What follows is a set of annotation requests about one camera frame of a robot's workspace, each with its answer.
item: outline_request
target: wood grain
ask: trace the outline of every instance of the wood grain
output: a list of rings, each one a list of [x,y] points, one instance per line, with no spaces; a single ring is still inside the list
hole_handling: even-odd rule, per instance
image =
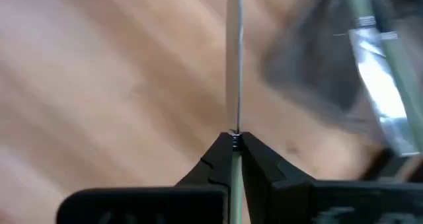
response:
[[[243,121],[317,178],[376,152],[263,83],[301,0],[245,0]],[[82,188],[173,185],[225,130],[225,0],[0,0],[0,223]]]

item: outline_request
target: shiny metal part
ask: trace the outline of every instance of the shiny metal part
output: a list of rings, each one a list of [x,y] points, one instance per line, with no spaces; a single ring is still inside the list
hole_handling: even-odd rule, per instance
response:
[[[228,128],[241,131],[243,18],[242,0],[227,0],[226,13],[226,105]]]
[[[404,104],[375,28],[350,30],[356,66],[387,141],[400,156],[418,154]]]
[[[376,19],[374,16],[360,17],[356,20],[357,28],[374,26],[376,25]]]

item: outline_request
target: wooden floor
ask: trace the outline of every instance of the wooden floor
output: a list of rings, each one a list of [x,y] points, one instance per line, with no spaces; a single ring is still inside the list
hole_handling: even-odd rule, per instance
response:
[[[258,74],[301,2],[245,0],[244,127],[356,178],[374,146]],[[0,223],[53,223],[83,188],[173,185],[225,130],[224,57],[225,0],[0,0]]]

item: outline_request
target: metal rod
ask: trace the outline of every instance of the metal rod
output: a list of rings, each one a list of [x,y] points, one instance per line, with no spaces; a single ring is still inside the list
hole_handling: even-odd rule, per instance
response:
[[[228,128],[241,131],[243,19],[242,0],[227,0],[226,14],[226,105]]]
[[[243,172],[239,151],[243,78],[243,0],[227,0],[226,13],[226,105],[228,130],[235,141],[232,158],[229,223],[242,222]]]

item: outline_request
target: blurry object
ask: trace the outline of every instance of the blurry object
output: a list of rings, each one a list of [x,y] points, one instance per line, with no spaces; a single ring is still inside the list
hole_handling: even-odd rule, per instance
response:
[[[423,145],[421,2],[314,0],[276,42],[262,68],[264,78],[326,122],[387,144],[394,157],[415,155]],[[370,28],[371,40],[360,40]],[[418,53],[404,54],[400,44]],[[369,58],[378,68],[372,73],[362,63]],[[396,115],[383,109],[394,104]]]

